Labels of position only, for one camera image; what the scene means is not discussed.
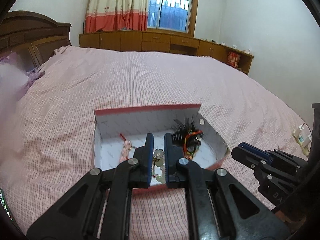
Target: red curtain trim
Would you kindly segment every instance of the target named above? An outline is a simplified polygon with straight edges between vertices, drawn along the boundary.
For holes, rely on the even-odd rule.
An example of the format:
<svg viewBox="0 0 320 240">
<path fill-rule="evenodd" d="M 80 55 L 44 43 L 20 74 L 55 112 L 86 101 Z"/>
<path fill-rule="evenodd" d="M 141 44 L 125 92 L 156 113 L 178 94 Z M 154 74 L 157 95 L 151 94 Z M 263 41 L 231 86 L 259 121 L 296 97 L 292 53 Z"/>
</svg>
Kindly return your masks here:
<svg viewBox="0 0 320 240">
<path fill-rule="evenodd" d="M 148 25 L 148 14 L 138 12 L 128 12 L 126 14 L 116 13 L 104 16 L 87 16 L 85 20 L 86 33 L 92 33 L 99 30 L 114 31 L 126 27 L 127 29 L 145 31 Z"/>
<path fill-rule="evenodd" d="M 86 17 L 97 17 L 97 16 L 107 16 L 107 15 L 114 15 L 114 14 L 130 14 L 130 13 L 138 13 L 139 15 L 147 15 L 147 11 L 139 11 L 139 10 L 127 10 L 127 11 L 113 11 L 113 12 L 104 12 L 104 13 L 87 13 Z"/>
</svg>

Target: wooden cabinet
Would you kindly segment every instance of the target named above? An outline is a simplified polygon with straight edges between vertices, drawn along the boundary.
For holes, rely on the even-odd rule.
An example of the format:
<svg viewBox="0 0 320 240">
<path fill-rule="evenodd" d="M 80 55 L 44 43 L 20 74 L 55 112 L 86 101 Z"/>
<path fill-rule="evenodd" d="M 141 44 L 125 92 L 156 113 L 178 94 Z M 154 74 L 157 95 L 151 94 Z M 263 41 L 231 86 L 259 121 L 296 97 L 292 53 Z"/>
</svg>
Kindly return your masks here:
<svg viewBox="0 0 320 240">
<path fill-rule="evenodd" d="M 161 33 L 143 33 L 142 41 L 160 42 L 170 44 L 171 35 Z"/>
<path fill-rule="evenodd" d="M 121 51 L 141 51 L 142 32 L 121 32 Z"/>
<path fill-rule="evenodd" d="M 100 34 L 90 33 L 79 36 L 79 43 L 81 48 L 100 48 Z"/>
<path fill-rule="evenodd" d="M 220 44 L 189 38 L 177 34 L 142 31 L 110 31 L 81 34 L 80 46 L 117 51 L 160 51 L 190 56 L 209 56 L 223 63 L 228 61 L 230 51 L 238 53 L 238 70 L 248 74 L 252 55 Z"/>
<path fill-rule="evenodd" d="M 200 41 L 197 56 L 210 56 L 212 55 L 212 43 Z"/>
<path fill-rule="evenodd" d="M 221 62 L 227 62 L 225 48 L 212 42 L 200 41 L 197 56 L 210 56 Z"/>
<path fill-rule="evenodd" d="M 192 48 L 198 48 L 199 40 L 172 35 L 171 36 L 171 44 L 192 47 Z"/>
<path fill-rule="evenodd" d="M 142 51 L 169 52 L 170 51 L 170 43 L 143 41 L 142 42 Z"/>
<path fill-rule="evenodd" d="M 100 48 L 120 51 L 121 32 L 100 33 Z"/>
<path fill-rule="evenodd" d="M 212 52 L 211 57 L 213 57 L 221 62 L 227 62 L 228 56 L 227 56 L 226 50 L 223 46 L 212 43 L 211 52 Z"/>
</svg>

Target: wooden headboard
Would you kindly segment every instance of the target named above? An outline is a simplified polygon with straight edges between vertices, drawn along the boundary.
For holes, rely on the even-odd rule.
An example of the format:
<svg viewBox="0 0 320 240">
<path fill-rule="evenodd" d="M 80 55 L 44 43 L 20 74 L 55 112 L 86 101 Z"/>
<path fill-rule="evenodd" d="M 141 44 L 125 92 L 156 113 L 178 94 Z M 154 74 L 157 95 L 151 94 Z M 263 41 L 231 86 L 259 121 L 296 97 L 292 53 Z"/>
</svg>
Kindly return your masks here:
<svg viewBox="0 0 320 240">
<path fill-rule="evenodd" d="M 57 23 L 42 14 L 13 11 L 0 25 L 0 56 L 19 54 L 26 69 L 39 67 L 53 51 L 71 45 L 70 23 Z"/>
</svg>

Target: pink bead string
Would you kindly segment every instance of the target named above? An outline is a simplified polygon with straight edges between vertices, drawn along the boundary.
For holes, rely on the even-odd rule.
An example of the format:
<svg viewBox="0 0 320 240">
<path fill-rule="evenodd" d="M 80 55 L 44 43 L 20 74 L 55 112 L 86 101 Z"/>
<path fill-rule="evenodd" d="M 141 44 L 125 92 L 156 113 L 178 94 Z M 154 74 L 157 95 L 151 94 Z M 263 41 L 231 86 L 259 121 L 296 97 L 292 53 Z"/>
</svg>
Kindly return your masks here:
<svg viewBox="0 0 320 240">
<path fill-rule="evenodd" d="M 122 140 L 124 141 L 123 143 L 123 148 L 121 150 L 121 157 L 120 157 L 120 160 L 119 160 L 119 163 L 121 162 L 124 162 L 128 159 L 128 155 L 129 155 L 129 152 L 132 148 L 132 143 L 130 141 L 128 141 L 122 133 L 120 133 L 120 137 L 122 138 Z"/>
</svg>

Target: power strip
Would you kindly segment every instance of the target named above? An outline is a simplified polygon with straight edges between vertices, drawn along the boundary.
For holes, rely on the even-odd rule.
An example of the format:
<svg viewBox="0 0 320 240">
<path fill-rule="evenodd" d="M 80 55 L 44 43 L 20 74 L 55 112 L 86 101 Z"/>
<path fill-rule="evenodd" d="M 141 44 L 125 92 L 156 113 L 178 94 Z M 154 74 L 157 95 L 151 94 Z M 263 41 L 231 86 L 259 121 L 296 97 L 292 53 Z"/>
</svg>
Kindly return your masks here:
<svg viewBox="0 0 320 240">
<path fill-rule="evenodd" d="M 303 125 L 307 125 L 307 124 L 304 123 L 302 125 L 299 125 L 299 127 L 293 131 L 292 136 L 293 138 L 295 138 L 296 142 L 300 145 L 303 154 L 308 157 L 310 153 L 308 145 L 312 140 L 312 136 L 310 133 L 306 139 L 303 137 L 303 135 L 301 134 L 302 131 L 304 130 Z"/>
<path fill-rule="evenodd" d="M 302 142 L 304 141 L 303 136 L 299 134 L 299 136 L 296 138 L 293 133 L 292 133 L 292 136 L 293 136 L 293 138 L 295 138 L 296 142 L 300 145 L 303 154 L 308 157 L 310 151 L 309 151 L 308 146 L 306 146 L 306 147 L 302 146 Z"/>
</svg>

